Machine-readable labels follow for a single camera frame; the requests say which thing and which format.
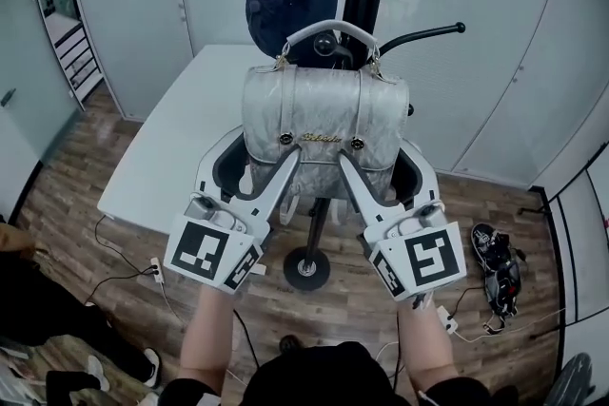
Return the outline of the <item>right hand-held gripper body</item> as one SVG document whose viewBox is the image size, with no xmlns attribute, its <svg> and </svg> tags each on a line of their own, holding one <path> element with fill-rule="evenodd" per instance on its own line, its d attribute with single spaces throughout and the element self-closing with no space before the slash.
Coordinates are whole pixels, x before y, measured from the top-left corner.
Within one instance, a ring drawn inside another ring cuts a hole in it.
<svg viewBox="0 0 609 406">
<path fill-rule="evenodd" d="M 400 203 L 363 214 L 364 254 L 392 299 L 420 302 L 466 277 L 459 224 L 434 200 L 407 210 Z"/>
</svg>

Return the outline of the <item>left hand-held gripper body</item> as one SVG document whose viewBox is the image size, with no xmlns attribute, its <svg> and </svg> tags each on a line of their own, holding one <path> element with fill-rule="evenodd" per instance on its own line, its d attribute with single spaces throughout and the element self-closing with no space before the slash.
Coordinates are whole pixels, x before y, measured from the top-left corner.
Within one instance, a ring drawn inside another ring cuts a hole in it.
<svg viewBox="0 0 609 406">
<path fill-rule="evenodd" d="M 164 266 L 233 295 L 265 252 L 271 213 L 272 201 L 265 198 L 225 203 L 194 193 L 174 219 Z"/>
</svg>

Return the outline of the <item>silver grey handbag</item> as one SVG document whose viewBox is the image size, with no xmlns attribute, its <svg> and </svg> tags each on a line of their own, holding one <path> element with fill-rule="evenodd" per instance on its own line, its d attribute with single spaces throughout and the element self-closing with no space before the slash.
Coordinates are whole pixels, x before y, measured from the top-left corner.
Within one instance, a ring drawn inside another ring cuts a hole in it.
<svg viewBox="0 0 609 406">
<path fill-rule="evenodd" d="M 305 38 L 339 31 L 356 38 L 371 59 L 358 70 L 302 68 L 287 60 Z M 293 146 L 300 164 L 287 197 L 347 199 L 338 154 L 359 164 L 372 187 L 385 196 L 401 146 L 409 89 L 399 77 L 383 75 L 377 39 L 340 20 L 323 20 L 289 35 L 273 66 L 246 73 L 242 120 L 254 189 Z"/>
</svg>

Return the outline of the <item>person's left forearm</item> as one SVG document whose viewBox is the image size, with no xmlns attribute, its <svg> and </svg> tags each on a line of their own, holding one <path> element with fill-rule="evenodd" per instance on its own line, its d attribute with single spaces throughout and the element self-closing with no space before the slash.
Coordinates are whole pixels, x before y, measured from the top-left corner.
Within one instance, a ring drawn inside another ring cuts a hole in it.
<svg viewBox="0 0 609 406">
<path fill-rule="evenodd" d="M 182 343 L 179 378 L 203 382 L 220 394 L 232 354 L 234 297 L 203 284 Z"/>
</svg>

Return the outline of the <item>person's right forearm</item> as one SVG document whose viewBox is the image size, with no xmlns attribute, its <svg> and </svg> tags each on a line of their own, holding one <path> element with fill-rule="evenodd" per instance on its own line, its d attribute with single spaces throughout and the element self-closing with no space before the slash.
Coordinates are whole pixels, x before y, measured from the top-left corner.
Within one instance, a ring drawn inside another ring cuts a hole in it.
<svg viewBox="0 0 609 406">
<path fill-rule="evenodd" d="M 409 301 L 398 305 L 399 336 L 405 370 L 416 391 L 459 375 L 451 339 L 433 300 L 416 309 Z"/>
</svg>

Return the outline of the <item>white table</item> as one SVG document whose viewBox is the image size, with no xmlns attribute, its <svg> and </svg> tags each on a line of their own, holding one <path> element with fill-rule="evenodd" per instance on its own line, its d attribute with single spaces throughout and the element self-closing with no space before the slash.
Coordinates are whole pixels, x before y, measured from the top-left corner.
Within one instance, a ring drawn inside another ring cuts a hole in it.
<svg viewBox="0 0 609 406">
<path fill-rule="evenodd" d="M 272 59 L 249 45 L 207 45 L 179 74 L 116 166 L 97 208 L 166 234 L 186 210 L 204 154 L 242 121 L 246 72 Z"/>
</svg>

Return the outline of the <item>person's black clothing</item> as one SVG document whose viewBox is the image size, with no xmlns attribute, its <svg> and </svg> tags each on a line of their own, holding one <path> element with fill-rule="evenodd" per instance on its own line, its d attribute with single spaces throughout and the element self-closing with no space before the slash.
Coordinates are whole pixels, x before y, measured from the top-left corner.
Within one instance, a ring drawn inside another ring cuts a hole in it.
<svg viewBox="0 0 609 406">
<path fill-rule="evenodd" d="M 359 343 L 289 351 L 262 365 L 239 406 L 411 406 Z M 518 390 L 490 394 L 471 377 L 442 381 L 419 394 L 419 406 L 518 406 Z"/>
</svg>

